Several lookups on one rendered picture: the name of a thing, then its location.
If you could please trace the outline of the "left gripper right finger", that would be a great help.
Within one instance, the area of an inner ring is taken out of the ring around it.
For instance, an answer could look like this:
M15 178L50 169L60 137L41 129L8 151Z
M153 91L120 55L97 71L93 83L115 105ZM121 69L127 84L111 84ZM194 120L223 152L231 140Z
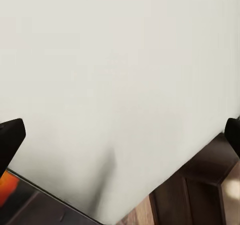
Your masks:
M240 118L230 117L227 120L224 136L240 158Z

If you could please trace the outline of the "hardback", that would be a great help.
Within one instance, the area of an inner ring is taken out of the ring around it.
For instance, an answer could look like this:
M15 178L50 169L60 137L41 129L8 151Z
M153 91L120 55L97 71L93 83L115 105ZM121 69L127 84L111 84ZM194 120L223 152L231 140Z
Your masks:
M0 178L0 225L103 225L8 168Z

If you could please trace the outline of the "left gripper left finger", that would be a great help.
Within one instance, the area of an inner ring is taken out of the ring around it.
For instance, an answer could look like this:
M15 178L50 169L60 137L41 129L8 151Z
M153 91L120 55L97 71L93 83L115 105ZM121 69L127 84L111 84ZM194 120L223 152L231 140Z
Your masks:
M26 138L22 118L0 123L0 178Z

